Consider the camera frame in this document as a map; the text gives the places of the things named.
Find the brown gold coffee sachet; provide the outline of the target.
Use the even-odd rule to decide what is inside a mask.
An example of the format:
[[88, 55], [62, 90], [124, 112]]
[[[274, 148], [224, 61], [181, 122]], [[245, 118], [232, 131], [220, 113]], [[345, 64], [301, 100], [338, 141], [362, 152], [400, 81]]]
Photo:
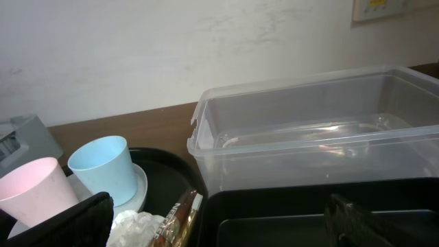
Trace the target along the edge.
[[186, 247], [202, 204], [196, 189], [186, 191], [170, 209], [148, 247]]

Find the white napkin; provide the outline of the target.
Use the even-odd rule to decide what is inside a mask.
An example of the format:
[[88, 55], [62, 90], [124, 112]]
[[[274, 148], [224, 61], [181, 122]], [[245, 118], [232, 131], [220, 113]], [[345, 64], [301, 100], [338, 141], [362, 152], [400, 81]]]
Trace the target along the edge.
[[128, 210], [112, 222], [107, 247], [146, 247], [164, 220], [163, 216]]

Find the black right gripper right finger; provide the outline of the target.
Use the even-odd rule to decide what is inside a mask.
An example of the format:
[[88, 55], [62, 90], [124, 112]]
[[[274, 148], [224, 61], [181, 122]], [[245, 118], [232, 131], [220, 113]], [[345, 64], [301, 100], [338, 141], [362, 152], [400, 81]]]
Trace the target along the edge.
[[394, 246], [387, 222], [338, 194], [329, 196], [324, 208], [324, 224], [330, 247]]

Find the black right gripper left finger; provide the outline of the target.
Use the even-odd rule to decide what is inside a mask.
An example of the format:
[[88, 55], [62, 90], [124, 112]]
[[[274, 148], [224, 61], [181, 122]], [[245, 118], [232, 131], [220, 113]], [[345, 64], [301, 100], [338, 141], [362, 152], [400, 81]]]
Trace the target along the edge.
[[99, 192], [30, 229], [3, 247], [105, 247], [114, 216], [113, 199]]

